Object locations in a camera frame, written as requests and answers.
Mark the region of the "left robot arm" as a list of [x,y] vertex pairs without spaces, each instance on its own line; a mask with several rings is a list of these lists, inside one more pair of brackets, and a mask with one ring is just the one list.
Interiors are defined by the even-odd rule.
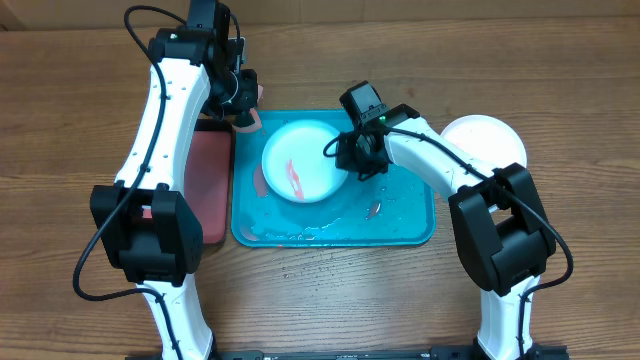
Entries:
[[[217,0],[193,1],[175,28],[161,28],[140,49],[150,83],[140,126],[113,184],[97,185],[90,210],[97,231],[75,267],[72,285],[88,301],[133,294],[146,299],[162,340],[162,359],[212,359],[216,341],[204,318],[194,274],[203,230],[184,195],[187,160],[200,115],[257,124],[257,74],[243,68],[246,40],[231,36],[236,16]],[[132,288],[91,295],[80,275],[101,243]]]

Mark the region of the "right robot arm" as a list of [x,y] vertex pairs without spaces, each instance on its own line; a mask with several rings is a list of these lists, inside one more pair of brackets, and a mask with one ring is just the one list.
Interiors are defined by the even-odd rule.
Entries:
[[406,104],[345,110],[353,129],[330,143],[337,167],[364,181],[394,164],[447,199],[458,257],[481,290],[481,356],[527,358],[529,302],[556,249],[530,173],[518,163],[497,168],[464,153]]

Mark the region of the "white pink plate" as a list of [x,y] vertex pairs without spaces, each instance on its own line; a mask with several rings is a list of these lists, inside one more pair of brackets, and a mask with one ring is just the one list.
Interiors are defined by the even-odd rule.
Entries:
[[469,155],[499,168],[512,163],[527,167],[523,141],[509,125],[497,118],[463,116],[447,125],[441,136]]

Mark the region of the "dark green sponge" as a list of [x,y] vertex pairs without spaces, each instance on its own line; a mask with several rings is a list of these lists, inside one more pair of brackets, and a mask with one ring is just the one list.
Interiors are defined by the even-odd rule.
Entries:
[[238,92],[231,100],[232,127],[239,133],[251,133],[262,127],[257,113],[259,101],[262,99],[263,87],[258,85],[255,89],[244,89]]

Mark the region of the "light blue plate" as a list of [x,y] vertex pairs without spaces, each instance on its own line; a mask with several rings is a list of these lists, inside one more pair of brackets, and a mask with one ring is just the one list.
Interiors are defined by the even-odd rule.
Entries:
[[348,176],[324,155],[338,135],[335,127],[318,120],[295,121],[276,130],[261,158],[267,185],[294,203],[315,203],[333,195]]

